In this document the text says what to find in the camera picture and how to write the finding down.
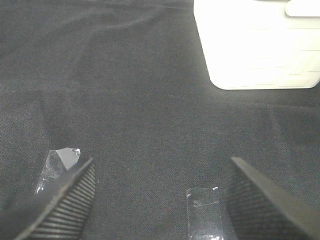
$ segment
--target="dark gray cloth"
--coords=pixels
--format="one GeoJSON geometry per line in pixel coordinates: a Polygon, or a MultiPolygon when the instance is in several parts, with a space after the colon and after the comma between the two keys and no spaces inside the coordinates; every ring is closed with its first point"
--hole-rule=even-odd
{"type": "Polygon", "coordinates": [[[192,1],[2,0],[0,24],[1,208],[70,147],[96,164],[84,240],[187,239],[186,190],[231,156],[320,209],[320,86],[218,89],[192,1]]]}

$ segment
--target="transparent plastic piece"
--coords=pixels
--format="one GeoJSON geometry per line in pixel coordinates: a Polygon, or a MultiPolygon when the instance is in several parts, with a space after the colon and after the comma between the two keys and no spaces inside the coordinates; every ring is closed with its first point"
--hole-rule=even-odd
{"type": "Polygon", "coordinates": [[[189,240],[223,240],[218,188],[186,191],[189,240]]]}
{"type": "Polygon", "coordinates": [[[67,171],[76,164],[80,154],[81,152],[78,148],[66,147],[59,150],[50,150],[36,186],[35,193],[37,194],[43,191],[46,185],[52,183],[64,171],[67,171]]]}

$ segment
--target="textured black pad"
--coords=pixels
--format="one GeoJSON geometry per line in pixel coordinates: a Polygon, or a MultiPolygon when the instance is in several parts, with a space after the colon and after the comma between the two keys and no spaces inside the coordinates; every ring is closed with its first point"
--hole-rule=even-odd
{"type": "Polygon", "coordinates": [[[319,240],[320,213],[233,157],[224,197],[240,240],[319,240]]]}
{"type": "Polygon", "coordinates": [[[43,192],[3,212],[1,239],[79,239],[95,191],[96,173],[90,158],[64,172],[43,192]]]}

